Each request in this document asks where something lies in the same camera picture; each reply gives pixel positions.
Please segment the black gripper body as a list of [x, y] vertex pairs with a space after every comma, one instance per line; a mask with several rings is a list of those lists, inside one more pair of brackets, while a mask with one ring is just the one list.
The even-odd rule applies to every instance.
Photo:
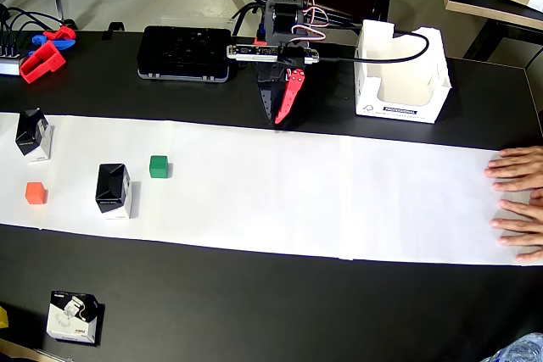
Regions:
[[306, 40], [296, 34], [276, 35], [269, 42], [258, 34], [255, 45], [258, 82], [286, 82], [293, 70], [305, 67]]

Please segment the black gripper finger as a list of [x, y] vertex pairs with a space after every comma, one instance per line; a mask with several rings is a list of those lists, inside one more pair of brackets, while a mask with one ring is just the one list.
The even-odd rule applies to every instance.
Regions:
[[283, 82], [266, 81], [258, 82], [257, 85], [265, 116], [274, 125], [283, 102]]

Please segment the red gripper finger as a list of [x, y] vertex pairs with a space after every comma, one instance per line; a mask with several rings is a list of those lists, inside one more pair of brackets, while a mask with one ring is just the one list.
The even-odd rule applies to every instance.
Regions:
[[280, 124], [289, 114], [294, 100], [305, 81], [305, 72], [303, 69], [287, 69], [285, 75], [285, 90], [274, 123]]

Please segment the person's right hand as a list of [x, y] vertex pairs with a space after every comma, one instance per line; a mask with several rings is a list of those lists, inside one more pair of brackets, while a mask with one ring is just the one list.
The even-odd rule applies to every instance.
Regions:
[[488, 162], [484, 175], [495, 179], [497, 191], [519, 192], [542, 188], [542, 146], [508, 148]]

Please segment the person's left hand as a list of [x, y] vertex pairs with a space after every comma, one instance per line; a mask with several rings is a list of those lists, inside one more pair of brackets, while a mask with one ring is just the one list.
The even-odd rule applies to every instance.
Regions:
[[502, 235], [499, 243], [505, 247], [532, 248], [529, 252], [516, 255], [516, 260], [523, 263], [542, 261], [542, 190], [530, 193], [528, 203], [502, 199], [499, 206], [506, 212], [521, 216], [521, 219], [494, 218], [490, 225], [497, 230], [511, 232]]

